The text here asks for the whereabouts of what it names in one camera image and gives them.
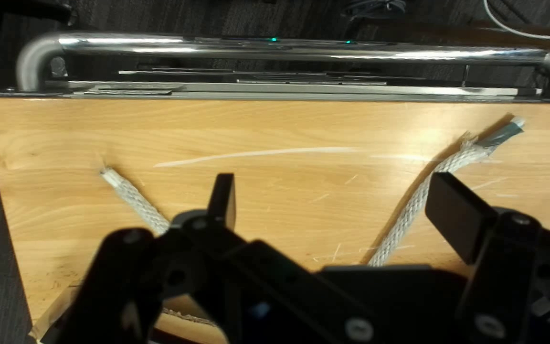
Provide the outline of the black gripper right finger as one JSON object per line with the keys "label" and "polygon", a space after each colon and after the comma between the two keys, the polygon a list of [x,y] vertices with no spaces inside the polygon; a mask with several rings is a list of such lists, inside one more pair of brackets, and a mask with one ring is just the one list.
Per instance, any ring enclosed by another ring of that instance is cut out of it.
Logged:
{"label": "black gripper right finger", "polygon": [[466,264],[474,264],[497,213],[451,172],[436,172],[430,178],[426,216],[449,247]]}

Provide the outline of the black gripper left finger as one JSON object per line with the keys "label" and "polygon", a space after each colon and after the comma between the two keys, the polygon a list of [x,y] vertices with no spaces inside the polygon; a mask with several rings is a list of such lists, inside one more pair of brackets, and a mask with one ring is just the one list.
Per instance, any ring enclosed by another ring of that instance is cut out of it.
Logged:
{"label": "black gripper left finger", "polygon": [[237,201],[235,201],[235,176],[218,174],[214,180],[212,195],[209,201],[209,215],[228,230],[235,228]]}

